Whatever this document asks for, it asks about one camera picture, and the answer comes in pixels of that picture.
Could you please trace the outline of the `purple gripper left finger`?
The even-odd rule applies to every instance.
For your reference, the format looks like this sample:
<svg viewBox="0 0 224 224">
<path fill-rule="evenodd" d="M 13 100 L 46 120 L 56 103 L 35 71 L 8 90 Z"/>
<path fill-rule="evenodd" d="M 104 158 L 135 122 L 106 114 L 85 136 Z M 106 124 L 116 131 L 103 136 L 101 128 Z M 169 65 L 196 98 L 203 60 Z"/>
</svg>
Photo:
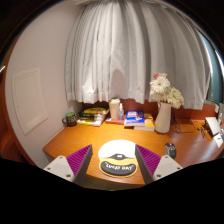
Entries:
<svg viewBox="0 0 224 224">
<path fill-rule="evenodd" d="M 44 170 L 73 183 L 82 183 L 91 157 L 92 146 L 85 146 L 69 156 L 59 155 Z"/>
</svg>

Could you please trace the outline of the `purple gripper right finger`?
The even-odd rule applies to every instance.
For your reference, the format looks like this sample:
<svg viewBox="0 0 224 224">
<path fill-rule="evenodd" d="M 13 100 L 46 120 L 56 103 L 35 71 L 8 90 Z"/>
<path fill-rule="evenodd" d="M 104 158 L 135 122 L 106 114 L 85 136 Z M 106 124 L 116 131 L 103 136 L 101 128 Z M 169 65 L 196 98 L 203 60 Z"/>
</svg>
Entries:
<svg viewBox="0 0 224 224">
<path fill-rule="evenodd" d="M 160 180 L 182 169 L 182 166 L 169 155 L 159 156 L 140 145 L 135 145 L 135 155 L 145 184 Z"/>
</svg>

